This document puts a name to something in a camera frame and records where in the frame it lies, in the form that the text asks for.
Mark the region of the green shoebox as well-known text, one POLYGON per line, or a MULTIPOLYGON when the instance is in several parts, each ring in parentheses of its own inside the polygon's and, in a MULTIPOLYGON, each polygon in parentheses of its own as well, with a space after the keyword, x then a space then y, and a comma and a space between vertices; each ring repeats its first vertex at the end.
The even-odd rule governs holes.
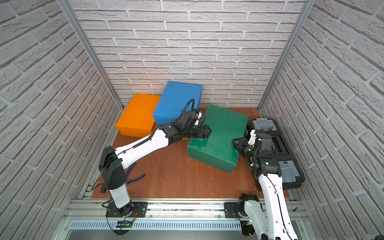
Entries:
POLYGON ((244 136, 249 117, 215 105, 209 105, 205 117, 205 125, 212 132, 206 139, 191 139, 188 145, 188 156, 231 173, 239 158, 232 140, 241 139, 244 136))

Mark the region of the blue shoebox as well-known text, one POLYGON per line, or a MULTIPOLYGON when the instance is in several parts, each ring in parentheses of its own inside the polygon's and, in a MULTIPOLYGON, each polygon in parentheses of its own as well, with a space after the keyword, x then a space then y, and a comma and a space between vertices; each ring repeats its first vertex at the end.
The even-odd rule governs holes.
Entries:
POLYGON ((195 100, 194 109, 200 107, 202 86, 169 81, 153 113, 156 125, 170 123, 181 115, 190 99, 195 100))

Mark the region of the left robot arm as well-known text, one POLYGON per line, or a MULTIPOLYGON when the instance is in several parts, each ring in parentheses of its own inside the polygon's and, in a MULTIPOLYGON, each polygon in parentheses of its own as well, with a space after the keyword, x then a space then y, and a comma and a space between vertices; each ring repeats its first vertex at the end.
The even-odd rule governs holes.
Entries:
POLYGON ((116 208, 130 212, 132 200, 126 187, 125 169, 150 153, 182 139, 207 139, 211 133, 212 130, 207 125, 181 127, 169 123, 155 127, 152 134, 129 145, 116 149, 111 146, 104 148, 99 163, 104 180, 101 192, 108 190, 116 208))

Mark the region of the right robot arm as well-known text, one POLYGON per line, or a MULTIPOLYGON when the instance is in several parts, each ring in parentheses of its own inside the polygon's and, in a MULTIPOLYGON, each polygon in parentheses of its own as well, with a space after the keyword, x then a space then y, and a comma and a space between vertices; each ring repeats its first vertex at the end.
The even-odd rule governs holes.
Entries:
POLYGON ((249 218, 259 240, 297 240, 284 197, 280 164, 272 153, 272 137, 255 134, 252 141, 238 138, 233 139, 232 144, 249 163, 265 198, 264 213, 258 197, 242 194, 238 203, 239 214, 249 218))

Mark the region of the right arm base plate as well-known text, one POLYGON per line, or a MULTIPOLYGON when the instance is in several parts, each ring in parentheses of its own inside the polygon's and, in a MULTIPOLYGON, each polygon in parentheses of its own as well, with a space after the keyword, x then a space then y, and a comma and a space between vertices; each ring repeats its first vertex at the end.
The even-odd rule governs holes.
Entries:
POLYGON ((224 202, 225 217, 227 219, 248 219, 248 215, 242 210, 238 203, 235 202, 224 202))

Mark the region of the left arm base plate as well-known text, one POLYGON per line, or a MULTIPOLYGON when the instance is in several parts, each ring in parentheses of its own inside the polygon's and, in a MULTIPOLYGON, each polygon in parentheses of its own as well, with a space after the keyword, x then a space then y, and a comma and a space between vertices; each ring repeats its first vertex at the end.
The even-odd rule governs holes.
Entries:
POLYGON ((106 217, 108 218, 133 218, 137 213, 138 218, 144 218, 147 212, 148 202, 130 202, 122 208, 118 208, 111 201, 107 206, 106 217))

